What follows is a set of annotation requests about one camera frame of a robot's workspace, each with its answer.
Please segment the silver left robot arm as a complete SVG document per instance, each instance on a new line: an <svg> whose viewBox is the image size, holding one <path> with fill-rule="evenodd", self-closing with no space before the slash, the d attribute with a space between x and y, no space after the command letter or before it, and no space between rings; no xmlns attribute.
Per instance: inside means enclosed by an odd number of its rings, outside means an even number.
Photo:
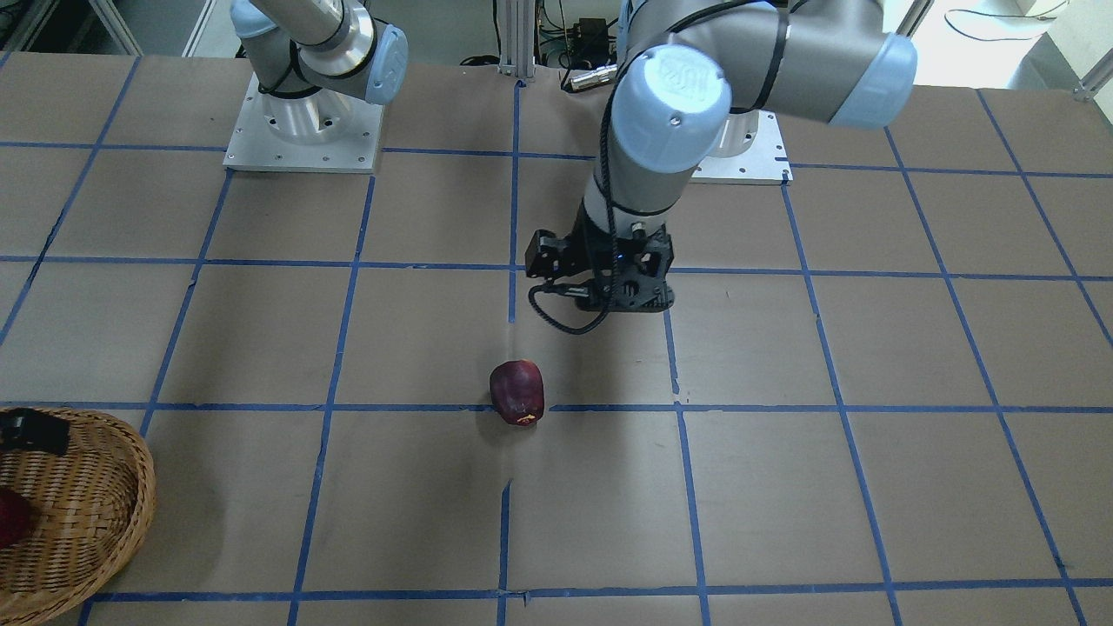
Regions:
<svg viewBox="0 0 1113 626"><path fill-rule="evenodd" d="M863 130L894 123L918 55L883 31L878 1L626 1L615 87L569 235L538 229L528 299L561 296L600 316L673 304L669 211L729 116L767 110Z"/></svg>

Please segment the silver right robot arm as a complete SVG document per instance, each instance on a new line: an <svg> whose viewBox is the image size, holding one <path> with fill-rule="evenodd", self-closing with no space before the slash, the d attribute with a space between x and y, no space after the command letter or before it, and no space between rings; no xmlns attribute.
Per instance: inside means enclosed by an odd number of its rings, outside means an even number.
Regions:
<svg viewBox="0 0 1113 626"><path fill-rule="evenodd" d="M230 19L256 72L240 119L270 120L270 130L235 131L228 162L259 172L266 143L275 170L295 170L295 155L349 146L370 173L384 106L397 95L408 45L395 25L362 1L235 1Z"/></svg>

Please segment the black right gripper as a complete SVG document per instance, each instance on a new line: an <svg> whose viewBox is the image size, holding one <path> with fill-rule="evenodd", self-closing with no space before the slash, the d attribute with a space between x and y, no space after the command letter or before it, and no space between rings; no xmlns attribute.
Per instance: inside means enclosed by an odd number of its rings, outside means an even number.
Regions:
<svg viewBox="0 0 1113 626"><path fill-rule="evenodd" d="M28 450L66 456L69 439L70 421L65 417L21 407L1 411L1 450Z"/></svg>

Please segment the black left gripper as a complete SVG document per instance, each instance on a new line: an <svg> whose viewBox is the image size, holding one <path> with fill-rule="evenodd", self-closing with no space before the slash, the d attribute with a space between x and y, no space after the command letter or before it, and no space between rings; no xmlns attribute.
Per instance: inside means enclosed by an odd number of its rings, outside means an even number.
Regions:
<svg viewBox="0 0 1113 626"><path fill-rule="evenodd" d="M556 237L536 229L524 252L526 275L543 278L541 292L571 297L577 309L656 313L671 309L667 273L673 261L663 227L632 238L611 236L591 219L577 219L572 233Z"/></svg>

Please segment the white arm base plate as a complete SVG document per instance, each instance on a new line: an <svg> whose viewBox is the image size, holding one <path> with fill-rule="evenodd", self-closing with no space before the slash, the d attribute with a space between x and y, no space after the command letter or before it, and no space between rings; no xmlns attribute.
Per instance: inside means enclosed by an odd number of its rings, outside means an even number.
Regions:
<svg viewBox="0 0 1113 626"><path fill-rule="evenodd" d="M322 90L283 99L250 77L223 166L250 173L372 175L377 169L386 108Z"/></svg>
<svg viewBox="0 0 1113 626"><path fill-rule="evenodd" d="M696 167L691 182L782 185L792 179L776 114L754 110L729 116L713 150Z"/></svg>

